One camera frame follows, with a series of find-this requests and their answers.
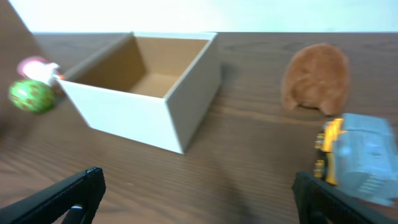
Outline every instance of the toy truck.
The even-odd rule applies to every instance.
[[[368,202],[392,206],[398,198],[398,152],[386,119],[346,113],[324,125],[315,148],[315,177]]]

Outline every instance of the yellow toy truck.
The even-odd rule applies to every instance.
[[[386,119],[346,113],[324,125],[315,148],[315,177],[369,202],[391,206],[398,198],[397,146]]]

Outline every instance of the wood grain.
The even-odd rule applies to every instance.
[[[0,24],[2,34],[23,27]],[[398,34],[221,34],[223,85],[184,156],[92,130],[68,99],[42,116],[8,101],[24,57],[67,69],[114,37],[1,36],[0,207],[100,166],[107,191],[94,223],[298,223],[290,187],[312,169],[326,118],[283,110],[280,79],[295,51],[319,42],[351,59],[346,111],[389,118],[398,131]],[[397,208],[369,206],[398,218]]]

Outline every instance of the green patterned ball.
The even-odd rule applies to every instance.
[[[43,113],[54,104],[54,92],[43,82],[19,80],[9,90],[10,100],[20,109],[33,113]]]

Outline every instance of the white wall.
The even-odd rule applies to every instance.
[[[10,0],[32,32],[397,32],[398,0]]]

